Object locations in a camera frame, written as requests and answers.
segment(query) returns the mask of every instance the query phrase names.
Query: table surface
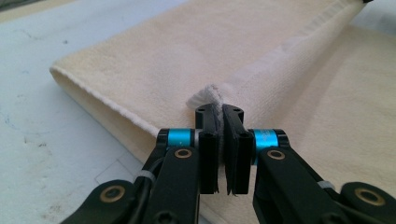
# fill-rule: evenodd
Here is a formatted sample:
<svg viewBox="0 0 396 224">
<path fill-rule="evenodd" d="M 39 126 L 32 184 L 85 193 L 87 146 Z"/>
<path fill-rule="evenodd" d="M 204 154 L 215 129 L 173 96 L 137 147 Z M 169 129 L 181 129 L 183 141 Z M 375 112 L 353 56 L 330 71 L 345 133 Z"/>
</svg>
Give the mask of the table surface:
<svg viewBox="0 0 396 224">
<path fill-rule="evenodd" d="M 141 162 L 49 68 L 185 1 L 66 2 L 0 22 L 1 223 L 59 223 L 99 184 L 134 180 Z M 351 23 L 396 35 L 395 8 L 392 0 L 374 1 Z"/>
</svg>

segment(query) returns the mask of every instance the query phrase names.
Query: towel fold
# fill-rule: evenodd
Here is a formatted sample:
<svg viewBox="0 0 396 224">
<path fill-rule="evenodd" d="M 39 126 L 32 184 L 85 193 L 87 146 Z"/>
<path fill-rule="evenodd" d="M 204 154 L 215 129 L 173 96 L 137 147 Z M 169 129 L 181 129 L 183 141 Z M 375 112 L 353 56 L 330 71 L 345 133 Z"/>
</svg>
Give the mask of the towel fold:
<svg viewBox="0 0 396 224">
<path fill-rule="evenodd" d="M 159 129 L 193 128 L 186 102 L 227 103 L 246 111 L 248 128 L 283 128 L 337 187 L 359 179 L 395 193 L 395 39 L 343 31 L 363 6 L 190 1 L 62 58 L 50 71 L 141 161 Z M 253 169 L 250 194 L 238 197 L 226 196 L 221 178 L 220 194 L 202 195 L 202 214 L 213 223 L 257 222 L 254 178 Z"/>
</svg>

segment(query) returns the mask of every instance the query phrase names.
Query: blue cylindrical component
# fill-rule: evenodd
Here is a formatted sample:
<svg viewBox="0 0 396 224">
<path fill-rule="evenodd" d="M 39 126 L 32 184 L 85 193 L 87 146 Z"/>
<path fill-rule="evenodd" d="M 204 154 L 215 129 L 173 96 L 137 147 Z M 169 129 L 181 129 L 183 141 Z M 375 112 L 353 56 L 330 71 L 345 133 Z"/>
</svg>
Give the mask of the blue cylindrical component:
<svg viewBox="0 0 396 224">
<path fill-rule="evenodd" d="M 258 155 L 262 150 L 268 147 L 278 147 L 277 136 L 272 129 L 253 129 L 256 140 L 256 159 L 254 164 L 257 165 Z"/>
<path fill-rule="evenodd" d="M 169 129 L 168 147 L 189 147 L 191 129 Z"/>
</svg>

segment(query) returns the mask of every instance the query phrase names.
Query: cable tie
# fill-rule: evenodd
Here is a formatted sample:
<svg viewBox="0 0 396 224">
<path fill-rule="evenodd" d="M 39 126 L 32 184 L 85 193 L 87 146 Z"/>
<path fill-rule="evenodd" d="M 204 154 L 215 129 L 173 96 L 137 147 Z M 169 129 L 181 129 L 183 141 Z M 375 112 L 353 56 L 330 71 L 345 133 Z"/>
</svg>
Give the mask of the cable tie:
<svg viewBox="0 0 396 224">
<path fill-rule="evenodd" d="M 321 181 L 318 182 L 318 184 L 323 189 L 334 189 L 335 190 L 334 185 L 330 181 L 321 180 Z"/>
<path fill-rule="evenodd" d="M 148 170 L 141 170 L 141 171 L 137 172 L 137 174 L 136 174 L 136 179 L 137 179 L 139 176 L 143 176 L 143 177 L 145 177 L 145 178 L 150 179 L 151 182 L 152 182 L 152 184 L 154 185 L 156 178 L 155 178 L 155 175 L 154 175 L 152 172 L 150 172 L 150 171 L 148 171 Z"/>
</svg>

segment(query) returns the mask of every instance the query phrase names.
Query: metal screw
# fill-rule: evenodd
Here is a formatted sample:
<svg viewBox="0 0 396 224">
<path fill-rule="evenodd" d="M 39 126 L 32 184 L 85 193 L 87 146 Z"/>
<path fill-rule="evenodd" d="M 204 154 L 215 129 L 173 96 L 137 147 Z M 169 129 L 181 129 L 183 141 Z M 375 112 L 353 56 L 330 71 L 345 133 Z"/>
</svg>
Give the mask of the metal screw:
<svg viewBox="0 0 396 224">
<path fill-rule="evenodd" d="M 104 203 L 114 203 L 118 201 L 125 194 L 123 186 L 110 186 L 102 191 L 100 200 Z"/>
<path fill-rule="evenodd" d="M 175 156 L 179 159 L 187 159 L 192 155 L 192 152 L 186 148 L 179 149 L 175 152 Z"/>
<path fill-rule="evenodd" d="M 169 211 L 161 211 L 154 218 L 154 224 L 177 224 L 177 217 Z"/>
<path fill-rule="evenodd" d="M 375 191 L 370 189 L 358 188 L 355 189 L 355 195 L 362 201 L 374 206 L 382 206 L 385 204 L 385 199 Z"/>
<path fill-rule="evenodd" d="M 270 158 L 272 158 L 274 160 L 278 160 L 278 161 L 281 161 L 281 160 L 285 159 L 285 154 L 283 152 L 281 152 L 281 151 L 278 151 L 278 150 L 269 150 L 267 152 L 267 155 Z"/>
</svg>

